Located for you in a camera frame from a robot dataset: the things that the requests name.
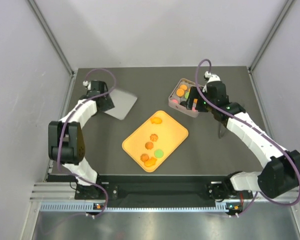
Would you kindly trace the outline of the round tan dotted biscuit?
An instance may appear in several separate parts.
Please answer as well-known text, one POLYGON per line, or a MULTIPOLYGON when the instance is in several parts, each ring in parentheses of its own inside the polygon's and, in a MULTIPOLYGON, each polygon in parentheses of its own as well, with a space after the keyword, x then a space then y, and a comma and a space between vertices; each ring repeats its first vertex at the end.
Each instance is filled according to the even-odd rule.
POLYGON ((188 87, 185 84, 180 85, 179 88, 184 91, 186 91, 188 89, 188 87))

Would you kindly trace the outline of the silver tin lid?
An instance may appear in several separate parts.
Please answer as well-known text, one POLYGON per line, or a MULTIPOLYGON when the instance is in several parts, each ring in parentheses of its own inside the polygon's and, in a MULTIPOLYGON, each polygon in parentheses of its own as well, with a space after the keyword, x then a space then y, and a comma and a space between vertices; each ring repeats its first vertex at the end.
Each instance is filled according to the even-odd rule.
POLYGON ((138 99, 135 94, 119 88, 114 89, 109 96, 114 104, 114 108, 104 113, 121 121, 126 118, 138 99))

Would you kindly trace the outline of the metal serving tongs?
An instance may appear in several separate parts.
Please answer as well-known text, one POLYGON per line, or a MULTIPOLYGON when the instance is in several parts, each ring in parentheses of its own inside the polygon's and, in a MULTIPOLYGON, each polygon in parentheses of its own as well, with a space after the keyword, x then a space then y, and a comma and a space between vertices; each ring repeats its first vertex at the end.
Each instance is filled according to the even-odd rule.
POLYGON ((218 124, 218 130, 217 130, 217 136, 219 139, 223 138, 226 135, 227 132, 227 122, 228 120, 222 120, 219 124, 218 124))

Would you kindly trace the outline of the black sandwich cookie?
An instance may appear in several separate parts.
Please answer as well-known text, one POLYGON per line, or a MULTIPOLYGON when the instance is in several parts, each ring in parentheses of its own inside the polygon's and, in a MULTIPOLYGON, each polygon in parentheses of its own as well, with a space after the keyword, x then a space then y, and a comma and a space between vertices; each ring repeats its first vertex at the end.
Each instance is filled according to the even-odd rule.
POLYGON ((187 105, 187 102, 186 101, 181 101, 180 105, 185 107, 187 105))

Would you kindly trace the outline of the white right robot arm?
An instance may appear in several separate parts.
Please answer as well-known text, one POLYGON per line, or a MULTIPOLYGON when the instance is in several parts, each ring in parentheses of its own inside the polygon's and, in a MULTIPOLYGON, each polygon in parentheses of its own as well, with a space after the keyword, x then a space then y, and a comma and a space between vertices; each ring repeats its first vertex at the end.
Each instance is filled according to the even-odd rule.
POLYGON ((222 81, 192 86, 185 107, 212 113, 215 120, 249 148, 262 166, 261 172, 238 171, 228 175, 222 183, 227 197, 253 191, 273 201, 294 188, 300 190, 300 153, 280 146, 253 122, 239 103, 230 102, 222 81))

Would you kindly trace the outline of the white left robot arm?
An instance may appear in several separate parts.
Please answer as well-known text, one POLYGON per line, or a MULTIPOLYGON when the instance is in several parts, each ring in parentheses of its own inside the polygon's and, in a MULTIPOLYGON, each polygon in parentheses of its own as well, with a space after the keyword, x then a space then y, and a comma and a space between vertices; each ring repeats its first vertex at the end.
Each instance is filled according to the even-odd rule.
POLYGON ((85 158, 83 127, 98 112, 113 109, 114 103, 104 81, 84 81, 86 94, 62 119, 48 125, 48 156, 65 167, 76 179, 77 199, 98 199, 104 191, 99 174, 85 158))

